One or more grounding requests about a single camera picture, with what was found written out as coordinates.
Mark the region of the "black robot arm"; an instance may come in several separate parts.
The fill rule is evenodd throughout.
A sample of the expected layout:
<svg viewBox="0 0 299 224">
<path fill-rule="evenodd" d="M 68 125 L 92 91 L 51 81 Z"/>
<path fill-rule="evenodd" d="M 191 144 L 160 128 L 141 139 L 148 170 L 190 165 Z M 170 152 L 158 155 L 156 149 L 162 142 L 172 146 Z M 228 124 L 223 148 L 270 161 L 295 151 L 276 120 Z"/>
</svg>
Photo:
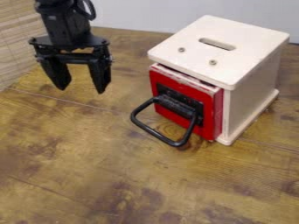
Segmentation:
<svg viewBox="0 0 299 224">
<path fill-rule="evenodd" d="M 112 55 L 107 39 L 95 36 L 89 22 L 96 18 L 91 0 L 35 0 L 47 35 L 31 38 L 36 60 L 57 89 L 71 84 L 68 64 L 88 66 L 100 94 L 111 82 Z"/>
</svg>

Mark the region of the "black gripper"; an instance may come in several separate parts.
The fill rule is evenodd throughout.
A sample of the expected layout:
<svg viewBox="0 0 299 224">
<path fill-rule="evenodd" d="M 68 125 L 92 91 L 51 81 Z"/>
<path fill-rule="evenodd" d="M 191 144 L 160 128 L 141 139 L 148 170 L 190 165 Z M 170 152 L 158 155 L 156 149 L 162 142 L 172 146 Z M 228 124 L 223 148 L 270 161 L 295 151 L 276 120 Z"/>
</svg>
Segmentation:
<svg viewBox="0 0 299 224">
<path fill-rule="evenodd" d="M 36 59 L 55 87 L 64 90 L 71 84 L 65 64 L 88 64 L 95 88 L 105 92 L 111 82 L 108 41 L 91 32 L 89 22 L 97 13 L 93 3 L 35 3 L 47 35 L 29 40 Z"/>
</svg>

